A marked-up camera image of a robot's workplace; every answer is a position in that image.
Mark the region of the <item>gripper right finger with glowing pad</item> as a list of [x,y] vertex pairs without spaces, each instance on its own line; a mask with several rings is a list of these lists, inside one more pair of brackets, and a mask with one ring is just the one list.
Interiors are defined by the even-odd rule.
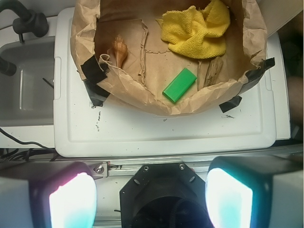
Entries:
[[218,156],[206,177],[206,206],[216,228],[302,228],[301,155]]

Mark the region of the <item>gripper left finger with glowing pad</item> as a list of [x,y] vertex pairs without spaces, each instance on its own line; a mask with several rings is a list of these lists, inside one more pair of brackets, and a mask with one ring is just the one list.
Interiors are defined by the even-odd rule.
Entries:
[[96,209],[96,183],[83,162],[0,164],[2,228],[91,228]]

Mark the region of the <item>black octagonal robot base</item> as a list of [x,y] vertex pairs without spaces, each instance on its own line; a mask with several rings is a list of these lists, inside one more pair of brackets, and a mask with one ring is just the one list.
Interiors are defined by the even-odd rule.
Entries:
[[205,185],[184,163],[143,165],[120,190],[122,227],[213,227]]

